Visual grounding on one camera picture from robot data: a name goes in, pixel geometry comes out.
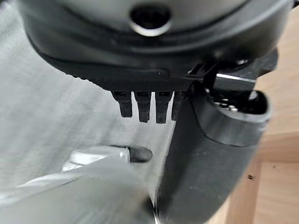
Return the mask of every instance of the black plastic housing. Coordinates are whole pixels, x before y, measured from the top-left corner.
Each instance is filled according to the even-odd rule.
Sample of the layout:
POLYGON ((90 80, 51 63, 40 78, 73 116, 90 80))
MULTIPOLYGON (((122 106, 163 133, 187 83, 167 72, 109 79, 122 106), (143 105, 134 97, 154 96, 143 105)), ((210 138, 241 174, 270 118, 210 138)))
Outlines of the black plastic housing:
POLYGON ((205 90, 181 107, 157 193, 162 223, 202 224, 220 208, 254 155, 271 117, 261 92, 246 114, 219 108, 205 90))
POLYGON ((273 50, 293 1, 249 0, 212 24, 157 37, 92 23, 53 0, 18 0, 18 6, 37 52, 65 73, 110 91, 185 91, 188 71, 199 63, 255 59, 273 50))

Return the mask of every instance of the wooden surface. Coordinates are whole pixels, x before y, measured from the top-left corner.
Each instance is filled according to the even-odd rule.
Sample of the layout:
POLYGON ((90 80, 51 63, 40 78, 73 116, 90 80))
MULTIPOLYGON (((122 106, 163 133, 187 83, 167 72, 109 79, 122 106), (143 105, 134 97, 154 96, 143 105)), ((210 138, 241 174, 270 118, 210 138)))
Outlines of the wooden surface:
POLYGON ((278 49, 278 69, 259 78, 256 87, 274 106, 267 133, 209 224, 299 224, 299 8, 293 10, 278 49))

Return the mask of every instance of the screw hole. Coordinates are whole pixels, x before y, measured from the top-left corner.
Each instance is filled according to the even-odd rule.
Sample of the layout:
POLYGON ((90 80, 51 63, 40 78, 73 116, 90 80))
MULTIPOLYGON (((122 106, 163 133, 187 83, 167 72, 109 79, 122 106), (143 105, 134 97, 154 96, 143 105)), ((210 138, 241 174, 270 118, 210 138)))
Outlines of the screw hole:
POLYGON ((144 36, 158 36, 171 26, 171 14, 164 5, 141 5, 130 14, 132 29, 144 36))

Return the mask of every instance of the gray cloth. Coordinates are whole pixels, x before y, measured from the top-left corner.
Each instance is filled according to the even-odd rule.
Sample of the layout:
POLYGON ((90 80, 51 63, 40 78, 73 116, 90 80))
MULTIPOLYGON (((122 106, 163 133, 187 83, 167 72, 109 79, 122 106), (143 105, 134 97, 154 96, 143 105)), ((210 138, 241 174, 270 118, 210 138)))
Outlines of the gray cloth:
POLYGON ((13 6, 0 8, 0 186, 16 186, 57 172, 74 149, 95 145, 137 145, 153 151, 136 171, 153 194, 175 122, 120 116, 110 92, 48 65, 31 48, 13 6))

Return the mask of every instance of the wooden floor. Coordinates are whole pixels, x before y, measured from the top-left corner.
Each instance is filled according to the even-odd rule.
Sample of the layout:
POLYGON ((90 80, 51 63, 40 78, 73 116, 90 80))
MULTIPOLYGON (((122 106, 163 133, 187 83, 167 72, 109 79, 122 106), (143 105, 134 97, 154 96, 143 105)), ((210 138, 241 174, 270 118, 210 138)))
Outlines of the wooden floor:
POLYGON ((279 55, 278 69, 257 85, 274 105, 268 131, 209 224, 299 224, 299 8, 291 14, 279 55))

